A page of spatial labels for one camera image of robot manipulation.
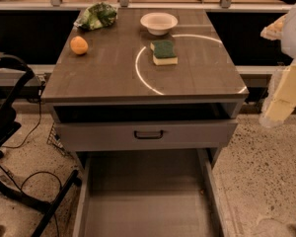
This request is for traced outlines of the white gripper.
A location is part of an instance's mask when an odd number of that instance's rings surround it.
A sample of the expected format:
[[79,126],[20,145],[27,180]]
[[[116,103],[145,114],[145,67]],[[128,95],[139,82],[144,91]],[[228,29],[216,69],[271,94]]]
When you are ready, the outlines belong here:
[[[264,27],[260,36],[267,40],[281,39],[281,51],[296,59],[296,3],[286,16]],[[296,60],[272,75],[267,93],[259,123],[264,127],[282,125],[296,108]]]

